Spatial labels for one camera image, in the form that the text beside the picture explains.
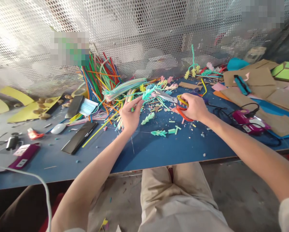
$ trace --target computer mouse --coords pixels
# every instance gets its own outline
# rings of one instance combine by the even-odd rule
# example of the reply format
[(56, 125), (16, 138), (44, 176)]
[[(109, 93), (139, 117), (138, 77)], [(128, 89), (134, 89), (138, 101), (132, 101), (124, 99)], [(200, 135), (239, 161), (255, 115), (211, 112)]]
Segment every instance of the computer mouse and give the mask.
[(52, 134), (59, 134), (65, 129), (66, 125), (64, 123), (57, 124), (52, 130)]

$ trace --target yellow straw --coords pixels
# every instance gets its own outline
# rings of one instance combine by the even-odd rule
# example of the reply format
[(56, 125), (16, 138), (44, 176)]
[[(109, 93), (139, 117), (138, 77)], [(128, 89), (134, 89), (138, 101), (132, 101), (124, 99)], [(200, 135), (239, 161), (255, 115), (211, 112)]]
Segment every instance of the yellow straw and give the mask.
[(205, 87), (205, 93), (203, 94), (203, 96), (206, 94), (206, 92), (207, 92), (207, 88), (206, 88), (206, 85), (205, 85), (205, 83), (204, 83), (204, 80), (202, 79), (202, 83), (203, 83), (203, 85), (204, 85), (204, 87)]

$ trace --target concrete floor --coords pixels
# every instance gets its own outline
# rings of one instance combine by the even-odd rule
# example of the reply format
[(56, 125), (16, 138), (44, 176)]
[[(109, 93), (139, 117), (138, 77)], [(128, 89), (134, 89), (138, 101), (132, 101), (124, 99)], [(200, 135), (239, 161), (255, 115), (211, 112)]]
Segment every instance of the concrete floor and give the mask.
[[(279, 202), (270, 188), (242, 162), (203, 166), (213, 197), (234, 231), (280, 231)], [(89, 230), (138, 231), (141, 223), (141, 175), (108, 179), (89, 215)]]

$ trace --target orange scissors handle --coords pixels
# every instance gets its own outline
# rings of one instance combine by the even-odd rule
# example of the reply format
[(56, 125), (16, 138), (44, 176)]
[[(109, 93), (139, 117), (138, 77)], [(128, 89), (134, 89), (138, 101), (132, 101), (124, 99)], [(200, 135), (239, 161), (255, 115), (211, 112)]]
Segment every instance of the orange scissors handle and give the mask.
[(178, 111), (178, 113), (182, 116), (182, 118), (184, 118), (185, 120), (187, 120), (187, 121), (189, 121), (189, 122), (194, 121), (194, 120), (189, 119), (188, 117), (185, 116), (185, 114), (182, 112), (182, 111), (185, 111), (185, 110), (187, 110), (187, 108), (183, 108), (183, 107), (177, 105), (177, 111)]

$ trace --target smartphone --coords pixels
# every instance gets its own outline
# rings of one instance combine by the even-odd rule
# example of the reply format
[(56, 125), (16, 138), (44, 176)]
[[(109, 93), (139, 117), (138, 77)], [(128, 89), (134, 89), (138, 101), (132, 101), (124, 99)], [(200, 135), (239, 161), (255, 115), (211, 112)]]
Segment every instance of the smartphone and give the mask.
[(77, 133), (68, 141), (68, 143), (66, 143), (66, 145), (62, 148), (62, 151), (73, 155), (97, 125), (97, 122), (86, 122), (80, 128), (80, 130), (78, 130)]
[(68, 108), (67, 114), (65, 115), (65, 118), (72, 118), (77, 113), (79, 113), (79, 110), (83, 101), (84, 101), (83, 95), (75, 96), (73, 101), (70, 103), (70, 106)]

